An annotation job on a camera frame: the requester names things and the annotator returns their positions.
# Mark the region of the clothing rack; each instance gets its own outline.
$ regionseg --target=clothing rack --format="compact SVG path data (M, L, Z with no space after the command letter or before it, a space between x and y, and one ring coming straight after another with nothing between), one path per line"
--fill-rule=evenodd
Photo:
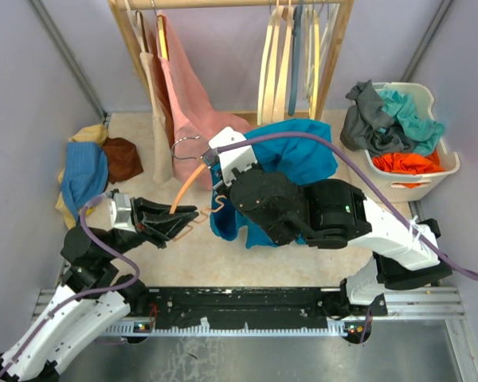
M276 2L274 0L129 0L132 10L167 10L181 8L206 8L206 7L223 7L223 6L272 6ZM280 5L287 5L288 0L280 0ZM342 48L342 41L347 29L347 23L351 15L354 0L307 0L306 4L339 4L338 16L336 18L335 27L331 34L331 43L323 66L322 75L319 82L319 92L316 104L316 119L320 119L326 103L327 93L331 86L333 73L335 72L336 62ZM292 0L292 5L300 4L300 0ZM108 0L108 5L113 12L116 23L119 26L120 33L126 43L127 50L131 55L135 69L149 94L147 77L143 71L142 64L139 59L140 47L135 37L135 32L129 22L126 14L126 5L124 0Z

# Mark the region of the brown cloth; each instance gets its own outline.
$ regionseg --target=brown cloth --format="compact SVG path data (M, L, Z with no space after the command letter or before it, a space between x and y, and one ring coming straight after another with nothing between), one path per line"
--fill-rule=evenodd
M102 147L108 160L108 181L126 181L143 172L136 146L124 138L106 138Z

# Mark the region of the gray cloth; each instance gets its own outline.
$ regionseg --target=gray cloth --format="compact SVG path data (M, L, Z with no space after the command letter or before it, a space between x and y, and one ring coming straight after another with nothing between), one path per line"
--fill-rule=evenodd
M356 102L349 107L340 141L349 150L368 150L375 157L385 153L410 153L414 142L382 111L384 101L372 81L358 82L345 96Z

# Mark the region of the white laundry basket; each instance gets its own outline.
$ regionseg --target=white laundry basket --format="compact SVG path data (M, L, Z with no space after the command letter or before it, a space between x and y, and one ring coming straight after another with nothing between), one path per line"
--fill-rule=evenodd
M392 89L405 94L412 94L416 105L417 116L420 119L434 119L432 114L434 98L427 87L420 84L398 82L382 82L373 85L377 92L383 89ZM460 161L457 153L448 152L443 138L441 138L437 144L437 154L439 155L441 162L440 166L446 170L442 173L424 173L420 175L387 173L374 166L367 150L350 151L346 149L346 152L348 157L359 166L359 168L391 202L418 201L448 175L455 173L460 168ZM371 197L375 201L379 201L353 169L349 168L349 173L353 185L360 188L368 197ZM405 187L402 183L419 183L421 185L411 189Z

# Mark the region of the wall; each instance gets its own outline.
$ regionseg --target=wall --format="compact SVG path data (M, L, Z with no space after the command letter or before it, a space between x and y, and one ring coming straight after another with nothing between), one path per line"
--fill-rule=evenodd
M344 96L358 80L399 80L439 3L355 2L327 106L346 107ZM108 4L104 0L51 0L45 5L104 109L149 110ZM256 110L268 7L167 13L214 107ZM323 20L325 17L326 8L321 13ZM299 107L307 105L302 99L298 102Z
M460 171L423 200L425 216L439 220L441 247L478 271L478 0L454 3L413 81L432 90L435 115L461 161ZM478 340L478 283L461 275L452 281Z
M0 352L28 328L39 290L54 285L65 142L97 122L28 2L0 2Z

